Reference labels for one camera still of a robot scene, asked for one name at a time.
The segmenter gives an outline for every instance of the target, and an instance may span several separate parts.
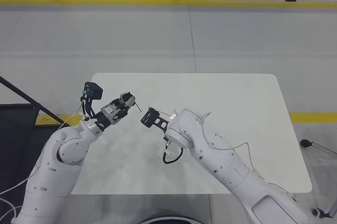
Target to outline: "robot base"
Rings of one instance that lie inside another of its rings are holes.
[[[140,224],[202,224],[196,220],[184,217],[160,217],[141,222]]]

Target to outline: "white cable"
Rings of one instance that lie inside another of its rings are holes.
[[[210,114],[211,114],[211,112],[204,114],[204,115],[203,115],[203,118],[208,117]],[[235,149],[237,149],[237,148],[239,148],[239,147],[241,147],[241,146],[243,146],[243,145],[246,144],[246,145],[247,145],[247,148],[248,148],[249,161],[250,161],[250,164],[251,164],[251,166],[252,166],[252,169],[253,169],[254,172],[257,173],[257,175],[258,175],[262,180],[264,180],[264,178],[258,173],[257,169],[256,169],[256,168],[254,167],[254,165],[253,165],[252,157],[251,157],[251,150],[250,150],[250,148],[249,148],[249,143],[248,143],[248,142],[244,142],[244,143],[240,144],[239,146],[232,147],[232,148],[216,148],[216,147],[213,147],[212,144],[210,144],[210,142],[208,141],[208,139],[207,139],[207,137],[206,137],[206,135],[205,135],[205,133],[204,133],[203,124],[201,125],[201,128],[202,128],[203,138],[205,139],[205,141],[207,142],[207,144],[208,144],[211,148],[214,148],[215,150],[222,150],[222,151],[225,151],[225,150],[235,150]],[[289,193],[289,191],[285,190],[284,188],[282,188],[282,187],[279,186],[278,184],[274,184],[274,183],[268,183],[268,184],[280,188],[280,189],[281,189],[282,191],[284,191],[285,193]]]
[[[80,109],[81,109],[81,107],[82,107],[82,104],[83,104],[83,100],[80,102],[80,107],[79,107],[79,109],[75,112],[75,114],[71,115],[68,119],[66,119],[66,120],[64,121],[64,123],[63,123],[57,130],[59,130],[60,128],[62,128],[62,126],[63,126],[63,125],[64,125],[70,118],[74,117],[77,113],[79,113],[79,111],[80,111]]]
[[[8,213],[10,213],[11,211],[13,210],[13,208],[11,208],[11,210],[9,210],[8,212],[6,212],[4,215],[2,215],[2,217],[0,218],[0,222],[1,222],[1,220],[8,214]]]
[[[216,147],[213,147],[212,144],[210,144],[210,142],[208,141],[207,137],[206,137],[206,134],[204,133],[204,128],[203,128],[203,124],[201,125],[201,129],[202,129],[202,134],[203,134],[203,138],[205,139],[205,141],[207,142],[207,144],[211,147],[211,148],[214,148],[215,150],[222,150],[222,151],[225,151],[225,150],[235,150],[243,145],[247,145],[247,148],[248,148],[248,156],[249,156],[249,161],[250,161],[250,164],[252,166],[252,169],[253,171],[256,171],[256,168],[254,167],[253,165],[253,162],[252,162],[252,157],[251,157],[251,150],[249,148],[249,143],[248,142],[244,142],[242,144],[240,144],[239,146],[236,146],[236,147],[232,147],[232,148],[216,148]]]
[[[278,184],[273,184],[273,183],[268,183],[270,185],[273,185],[273,186],[277,186],[279,187],[282,191],[286,192],[286,193],[289,193],[289,191],[285,190],[284,188],[282,188],[281,186],[279,186]]]
[[[322,158],[319,158],[319,159],[313,160],[313,161],[319,161],[319,160],[326,161],[326,162],[336,162],[337,161],[337,160],[323,160]]]
[[[38,169],[39,169],[39,168],[37,167],[36,170],[34,171],[34,173],[33,173],[32,175],[30,175],[28,178],[26,178],[25,180],[23,180],[23,181],[20,182],[19,184],[15,185],[14,187],[11,187],[11,188],[9,188],[9,189],[3,191],[3,192],[0,192],[0,195],[4,194],[4,193],[6,193],[6,192],[8,192],[8,191],[10,191],[10,190],[13,190],[14,188],[16,188],[16,187],[22,185],[23,183],[25,183],[27,180],[29,180],[29,178],[31,178],[32,176],[34,176],[34,175],[36,174],[36,172],[38,171]],[[12,210],[14,211],[14,218],[16,218],[16,217],[17,217],[17,211],[16,211],[14,205],[13,205],[12,203],[10,203],[9,201],[7,201],[7,200],[1,198],[1,197],[0,197],[0,200],[3,201],[3,202],[6,202],[7,204],[9,204],[9,205],[12,207]]]

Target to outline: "black fabric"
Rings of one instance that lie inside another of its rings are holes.
[[[0,105],[0,192],[26,179],[58,125],[35,126],[38,108],[31,104]],[[25,184],[2,198],[21,206]],[[11,207],[0,201],[0,217]],[[2,223],[10,223],[13,212]]]

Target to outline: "black cable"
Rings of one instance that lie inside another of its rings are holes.
[[[166,161],[166,152],[164,152],[164,153],[163,153],[163,157],[162,157],[162,161],[163,161],[164,164],[171,164],[171,163],[174,163],[174,162],[176,162],[177,160],[179,160],[179,159],[181,158],[183,152],[184,152],[184,149],[181,148],[181,153],[179,154],[179,156],[178,156],[177,158],[175,158],[174,160],[169,161],[169,162]]]

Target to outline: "black stand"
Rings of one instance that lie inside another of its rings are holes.
[[[48,114],[49,116],[51,116],[52,118],[54,118],[60,124],[64,123],[64,121],[61,120],[58,116],[56,116],[55,114],[53,114],[50,110],[48,110],[47,108],[45,108],[42,104],[40,104],[37,101],[35,101],[32,97],[30,97],[27,94],[25,94],[19,88],[17,88],[16,86],[14,86],[13,84],[11,84],[7,80],[5,80],[2,76],[0,76],[0,83],[3,84],[4,86],[6,86],[8,89],[10,89],[13,92],[15,92],[16,94],[20,95],[23,99],[25,99],[28,102],[30,102],[31,104],[33,104],[33,106],[38,107],[40,110],[42,110],[43,112],[45,112],[46,114]]]
[[[315,142],[310,142],[306,139],[303,139],[303,140],[301,140],[301,146],[303,148],[314,147],[317,150],[319,150],[321,152],[324,152],[324,153],[332,156],[333,158],[337,159],[337,153],[336,152],[334,152],[334,151],[332,151],[328,148],[325,148],[324,146],[321,146],[321,145],[319,145]],[[316,217],[319,217],[319,218],[333,218],[335,216],[336,212],[337,212],[337,198],[334,201],[331,208],[329,209],[328,213],[325,213],[323,210],[321,210],[319,208],[314,208],[312,210],[312,214]]]

